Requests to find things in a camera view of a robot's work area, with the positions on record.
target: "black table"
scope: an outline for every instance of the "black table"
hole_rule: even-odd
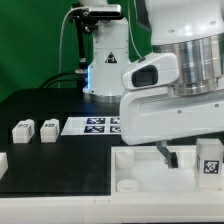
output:
[[[9,169],[0,181],[0,197],[110,195],[111,146],[123,144],[120,136],[59,136],[56,143],[41,144],[45,120],[68,117],[118,116],[119,104],[83,99],[76,89],[27,89],[13,93],[0,104],[0,152],[6,152]],[[35,121],[29,144],[13,144],[12,129],[20,120]]]

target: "white robot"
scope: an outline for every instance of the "white robot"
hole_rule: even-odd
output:
[[[123,71],[123,140],[135,145],[224,131],[223,1],[138,4],[148,12],[153,53]]]
[[[107,0],[81,0],[83,6],[98,15],[108,12],[120,13],[119,6],[108,5]],[[121,71],[130,64],[128,22],[121,20],[100,20],[93,31],[94,59],[88,67],[88,85],[84,88],[84,98],[98,102],[120,102],[124,87]]]

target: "printed marker sheet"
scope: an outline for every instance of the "printed marker sheet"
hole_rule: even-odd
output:
[[[69,117],[61,135],[120,135],[119,117]]]

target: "white block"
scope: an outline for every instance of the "white block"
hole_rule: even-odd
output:
[[[12,130],[13,143],[28,143],[34,135],[34,121],[20,121]]]
[[[6,153],[0,153],[0,180],[8,169],[8,161]]]
[[[223,152],[218,139],[198,139],[195,168],[198,189],[221,189]]]
[[[42,143],[56,142],[60,132],[59,121],[56,119],[47,120],[40,129]]]

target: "green backdrop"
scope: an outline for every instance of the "green backdrop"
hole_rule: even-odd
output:
[[[0,0],[0,101],[15,90],[38,88],[58,73],[59,37],[63,18],[77,0]],[[127,18],[127,0],[120,4]],[[150,34],[136,25],[134,2],[130,0],[133,35],[142,55],[150,52]],[[91,37],[85,36],[88,62]],[[130,42],[130,59],[136,58]],[[66,23],[62,71],[78,67],[75,25]]]

